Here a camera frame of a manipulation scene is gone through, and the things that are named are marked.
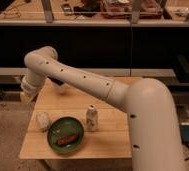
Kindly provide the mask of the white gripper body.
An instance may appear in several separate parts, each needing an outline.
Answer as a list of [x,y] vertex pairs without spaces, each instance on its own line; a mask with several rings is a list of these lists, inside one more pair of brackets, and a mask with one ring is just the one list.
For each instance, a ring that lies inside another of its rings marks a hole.
[[25,104],[30,103],[39,91],[39,88],[37,86],[30,84],[27,81],[26,77],[23,77],[22,79],[21,89],[22,91],[20,93],[20,100]]

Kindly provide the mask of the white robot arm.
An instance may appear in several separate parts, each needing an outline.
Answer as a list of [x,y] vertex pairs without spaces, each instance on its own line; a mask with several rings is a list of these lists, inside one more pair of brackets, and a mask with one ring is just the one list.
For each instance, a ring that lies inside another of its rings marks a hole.
[[31,100],[50,77],[94,96],[128,115],[133,171],[186,171],[173,97],[161,81],[144,78],[131,85],[58,61],[45,46],[27,53],[21,88]]

